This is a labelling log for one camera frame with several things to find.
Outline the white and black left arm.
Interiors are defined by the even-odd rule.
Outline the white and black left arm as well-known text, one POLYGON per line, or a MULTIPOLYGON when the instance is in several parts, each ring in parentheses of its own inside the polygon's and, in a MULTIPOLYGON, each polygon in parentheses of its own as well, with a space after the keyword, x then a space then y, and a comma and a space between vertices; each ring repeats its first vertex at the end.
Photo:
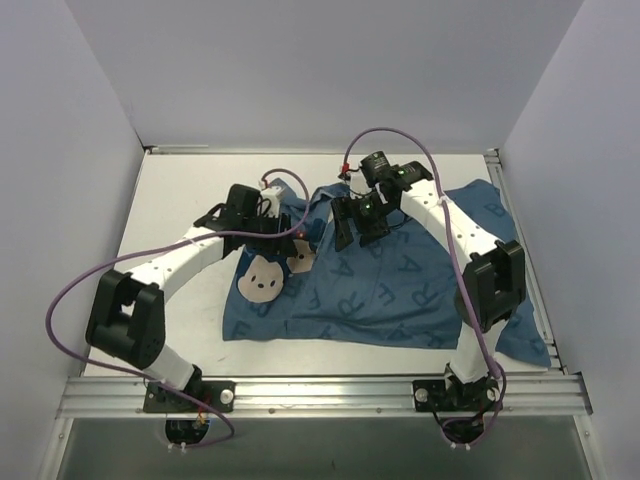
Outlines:
POLYGON ((129 271, 111 269, 97 286, 85 339, 153 380, 168 385, 180 411, 202 399, 202 373, 166 342, 167 301, 202 270, 247 247, 265 256, 296 253, 292 221, 281 212, 283 187, 235 184, 225 202, 196 219, 161 255, 129 271))

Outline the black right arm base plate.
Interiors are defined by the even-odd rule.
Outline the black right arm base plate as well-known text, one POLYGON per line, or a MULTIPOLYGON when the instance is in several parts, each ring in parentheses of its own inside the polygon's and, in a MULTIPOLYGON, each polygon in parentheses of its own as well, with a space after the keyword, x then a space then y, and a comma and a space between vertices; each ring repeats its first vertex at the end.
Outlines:
POLYGON ((444 379, 423 379, 412 382, 414 409, 417 412, 486 413, 499 399, 501 386, 493 378, 474 383, 448 383, 444 379))

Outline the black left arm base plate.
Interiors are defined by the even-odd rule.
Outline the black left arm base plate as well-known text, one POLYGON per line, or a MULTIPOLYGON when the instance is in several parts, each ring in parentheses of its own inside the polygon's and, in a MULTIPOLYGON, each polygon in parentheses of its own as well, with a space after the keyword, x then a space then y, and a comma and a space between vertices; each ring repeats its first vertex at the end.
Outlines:
MULTIPOLYGON (((236 383, 230 380, 203 380, 190 397, 221 413, 233 411, 236 383)), ((170 392, 156 383, 147 385, 142 410, 144 413, 198 413, 205 409, 193 401, 170 392)))

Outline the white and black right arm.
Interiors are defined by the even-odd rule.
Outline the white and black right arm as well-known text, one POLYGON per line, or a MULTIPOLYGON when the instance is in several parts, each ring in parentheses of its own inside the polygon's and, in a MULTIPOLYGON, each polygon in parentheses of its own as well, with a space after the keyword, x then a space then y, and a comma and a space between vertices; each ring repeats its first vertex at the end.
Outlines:
POLYGON ((331 202, 337 251, 349 246, 355 234, 360 246, 389 235, 387 218, 399 211, 449 254, 462 327, 445 370, 443 395, 450 406, 467 408, 479 397, 478 381, 501 375, 494 358, 497 342, 526 297, 522 246, 502 241, 472 220, 444 193, 434 166, 418 161, 392 165, 378 151, 365 157, 358 170, 343 173, 359 189, 331 202))

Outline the blue cartoon print pillowcase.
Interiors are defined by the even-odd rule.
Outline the blue cartoon print pillowcase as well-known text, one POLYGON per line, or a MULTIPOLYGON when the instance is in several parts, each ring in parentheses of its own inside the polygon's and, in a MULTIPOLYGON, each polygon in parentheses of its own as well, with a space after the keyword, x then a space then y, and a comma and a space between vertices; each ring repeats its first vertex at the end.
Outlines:
POLYGON ((290 187, 284 191, 282 212, 304 223, 298 255, 243 250, 226 300, 224 340, 456 348, 462 320, 454 305, 451 259, 421 225, 394 212, 388 236, 338 252, 331 201, 347 195, 347 187, 321 186, 309 201, 290 187))

